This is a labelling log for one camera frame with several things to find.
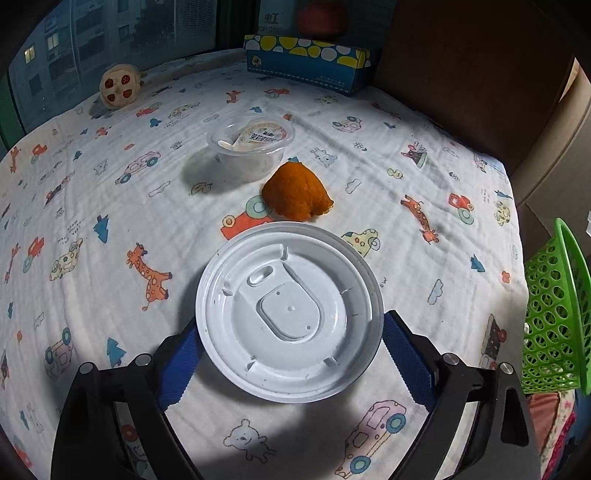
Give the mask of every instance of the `blue box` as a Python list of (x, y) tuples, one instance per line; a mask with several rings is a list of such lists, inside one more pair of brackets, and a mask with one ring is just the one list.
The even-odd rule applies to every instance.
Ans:
[(248, 71), (319, 85), (349, 95), (366, 86), (378, 51), (279, 35), (244, 37)]

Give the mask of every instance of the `pink fabric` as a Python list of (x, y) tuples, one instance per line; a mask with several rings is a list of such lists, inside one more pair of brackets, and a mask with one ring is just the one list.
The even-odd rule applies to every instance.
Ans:
[(552, 472), (554, 472), (554, 468), (556, 467), (556, 464), (560, 460), (561, 452), (563, 451), (564, 441), (565, 441), (566, 436), (570, 430), (570, 426), (574, 422), (574, 419), (575, 419), (575, 415), (574, 415), (574, 412), (572, 412), (569, 416), (569, 419), (564, 424), (564, 427), (562, 427), (562, 432), (560, 432), (560, 436), (558, 437), (558, 442), (556, 442), (556, 445), (554, 446), (554, 451), (552, 452), (552, 458), (550, 458), (550, 461), (548, 463), (548, 466), (546, 467), (546, 471), (544, 472), (544, 476), (542, 477), (542, 480), (548, 480), (550, 478), (550, 475), (552, 474)]
[(538, 444), (538, 454), (548, 440), (550, 430), (556, 418), (559, 397), (554, 393), (536, 393), (529, 398), (531, 419), (534, 422), (535, 439)]

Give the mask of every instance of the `clear plastic cup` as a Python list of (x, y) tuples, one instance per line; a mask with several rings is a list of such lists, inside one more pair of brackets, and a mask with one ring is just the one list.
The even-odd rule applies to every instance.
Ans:
[(256, 181), (279, 166), (295, 134), (285, 119), (239, 115), (217, 121), (207, 133), (207, 143), (235, 178)]

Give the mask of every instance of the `metal screw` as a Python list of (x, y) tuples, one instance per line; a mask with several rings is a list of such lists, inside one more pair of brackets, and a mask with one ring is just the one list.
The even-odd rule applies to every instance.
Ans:
[(507, 364), (505, 362), (501, 363), (500, 369), (504, 374), (511, 375), (513, 373), (513, 365)]
[(144, 367), (152, 361), (152, 356), (149, 353), (142, 353), (135, 359), (135, 364), (139, 367)]
[(78, 371), (82, 374), (82, 375), (86, 375), (89, 374), (90, 372), (92, 372), (92, 369), (95, 366), (91, 363), (91, 362), (85, 362), (83, 363), (80, 368), (78, 369)]
[(455, 353), (444, 353), (443, 361), (448, 365), (457, 365), (460, 363), (460, 358)]

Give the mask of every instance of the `red round object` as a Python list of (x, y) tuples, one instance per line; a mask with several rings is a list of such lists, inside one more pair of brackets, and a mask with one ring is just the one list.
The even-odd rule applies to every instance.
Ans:
[(298, 12), (300, 34), (314, 40), (332, 40), (347, 30), (349, 15), (341, 2), (314, 1)]
[(138, 432), (136, 432), (133, 425), (123, 425), (121, 427), (121, 433), (126, 442), (134, 442), (138, 439)]

